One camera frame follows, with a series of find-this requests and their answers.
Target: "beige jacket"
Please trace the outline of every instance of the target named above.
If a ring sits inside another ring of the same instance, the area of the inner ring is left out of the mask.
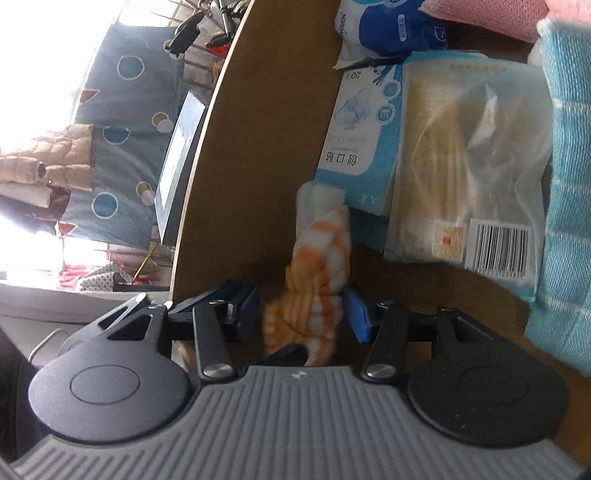
[[[92,125],[70,125],[32,139],[24,148],[0,151],[0,181],[45,183],[92,191],[90,145]]]

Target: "white wall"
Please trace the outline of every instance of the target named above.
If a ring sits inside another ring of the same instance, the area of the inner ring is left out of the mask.
[[[48,322],[89,323],[121,300],[0,284],[0,315]]]
[[[137,293],[74,293],[0,283],[0,328],[25,355],[49,333],[62,328],[70,335],[87,323],[114,309]],[[154,301],[168,300],[168,292],[148,294]],[[56,357],[66,335],[52,338],[34,359],[45,365]]]

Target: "gray gripper base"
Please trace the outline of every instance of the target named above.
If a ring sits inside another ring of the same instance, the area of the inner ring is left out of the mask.
[[[119,446],[46,437],[13,464],[35,480],[567,480],[582,467],[549,440],[485,450],[419,420],[400,393],[348,367],[250,367],[203,389],[180,419]]]

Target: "barcode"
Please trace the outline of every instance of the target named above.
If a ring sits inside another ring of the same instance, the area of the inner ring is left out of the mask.
[[[518,226],[477,223],[473,256],[467,267],[489,276],[525,277],[530,230]]]

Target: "white towel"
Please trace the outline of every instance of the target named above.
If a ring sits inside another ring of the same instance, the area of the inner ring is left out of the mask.
[[[35,207],[48,208],[51,189],[41,184],[3,181],[0,182],[0,195]]]

